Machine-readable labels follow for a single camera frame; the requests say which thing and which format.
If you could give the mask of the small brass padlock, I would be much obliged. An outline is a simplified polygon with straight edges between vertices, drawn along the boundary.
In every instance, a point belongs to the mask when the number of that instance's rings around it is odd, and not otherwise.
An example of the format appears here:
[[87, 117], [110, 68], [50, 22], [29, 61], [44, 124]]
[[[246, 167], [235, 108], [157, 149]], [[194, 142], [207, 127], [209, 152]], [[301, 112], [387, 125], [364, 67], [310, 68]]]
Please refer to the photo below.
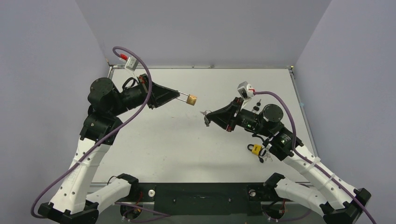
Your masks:
[[178, 100], [185, 102], [188, 105], [194, 106], [197, 102], [197, 97], [191, 94], [183, 93], [178, 91], [179, 97], [177, 97]]

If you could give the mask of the yellow padlock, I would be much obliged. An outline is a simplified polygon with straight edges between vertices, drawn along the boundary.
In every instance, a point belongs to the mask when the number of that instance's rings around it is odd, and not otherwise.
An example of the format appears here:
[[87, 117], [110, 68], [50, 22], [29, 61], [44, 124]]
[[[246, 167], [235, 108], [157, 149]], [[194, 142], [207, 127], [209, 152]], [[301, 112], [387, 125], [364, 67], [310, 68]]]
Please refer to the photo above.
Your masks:
[[260, 163], [264, 163], [264, 156], [267, 153], [266, 149], [264, 149], [261, 145], [257, 144], [248, 144], [247, 149], [259, 158]]

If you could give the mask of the silver keys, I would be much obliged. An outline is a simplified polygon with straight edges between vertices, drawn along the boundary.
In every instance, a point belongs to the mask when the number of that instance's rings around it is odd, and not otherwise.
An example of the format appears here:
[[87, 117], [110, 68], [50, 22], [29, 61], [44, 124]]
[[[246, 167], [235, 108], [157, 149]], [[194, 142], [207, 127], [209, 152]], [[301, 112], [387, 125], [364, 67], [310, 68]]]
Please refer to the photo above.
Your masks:
[[265, 163], [265, 162], [267, 162], [267, 161], [272, 162], [273, 159], [272, 159], [272, 157], [271, 157], [270, 152], [265, 151], [265, 153], [264, 153], [264, 155], [261, 157], [260, 161], [261, 161], [261, 163]]

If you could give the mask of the small keys bunch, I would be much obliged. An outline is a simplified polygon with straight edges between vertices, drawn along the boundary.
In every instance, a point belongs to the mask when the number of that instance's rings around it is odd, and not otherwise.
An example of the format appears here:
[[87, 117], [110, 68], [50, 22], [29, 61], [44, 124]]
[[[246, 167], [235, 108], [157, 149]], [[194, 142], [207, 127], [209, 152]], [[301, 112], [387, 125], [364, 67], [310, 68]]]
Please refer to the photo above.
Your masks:
[[210, 110], [200, 111], [200, 113], [204, 116], [204, 124], [209, 127], [211, 123], [211, 119], [208, 118], [208, 114], [211, 113]]

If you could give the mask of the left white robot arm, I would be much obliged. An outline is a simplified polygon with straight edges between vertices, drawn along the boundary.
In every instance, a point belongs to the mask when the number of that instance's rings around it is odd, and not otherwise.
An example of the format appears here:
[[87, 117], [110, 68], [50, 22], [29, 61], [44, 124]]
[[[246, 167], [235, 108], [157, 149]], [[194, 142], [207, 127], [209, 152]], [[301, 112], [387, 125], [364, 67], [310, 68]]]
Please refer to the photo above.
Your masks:
[[140, 113], [145, 106], [155, 109], [179, 96], [179, 91], [152, 82], [147, 74], [135, 78], [132, 86], [124, 84], [122, 91], [107, 77], [95, 80], [88, 95], [88, 116], [70, 168], [57, 179], [59, 189], [49, 202], [34, 202], [32, 216], [60, 224], [93, 224], [119, 199], [135, 200], [139, 196], [138, 179], [131, 175], [121, 174], [115, 182], [94, 193], [89, 193], [89, 188], [124, 126], [119, 116], [132, 109]]

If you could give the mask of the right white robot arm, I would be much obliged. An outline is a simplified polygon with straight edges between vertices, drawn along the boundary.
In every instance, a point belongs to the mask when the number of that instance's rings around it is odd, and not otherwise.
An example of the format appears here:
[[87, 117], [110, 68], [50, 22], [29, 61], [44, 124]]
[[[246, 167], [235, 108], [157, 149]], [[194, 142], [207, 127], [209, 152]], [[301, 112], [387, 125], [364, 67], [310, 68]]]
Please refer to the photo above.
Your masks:
[[294, 129], [282, 123], [284, 111], [275, 104], [261, 112], [244, 109], [244, 100], [235, 98], [229, 105], [204, 114], [205, 124], [214, 123], [231, 132], [241, 127], [262, 141], [251, 152], [261, 162], [269, 154], [295, 169], [312, 184], [308, 188], [282, 174], [274, 173], [264, 182], [264, 195], [269, 199], [288, 199], [319, 214], [327, 224], [354, 224], [365, 211], [371, 193], [343, 182], [328, 169], [296, 136]]

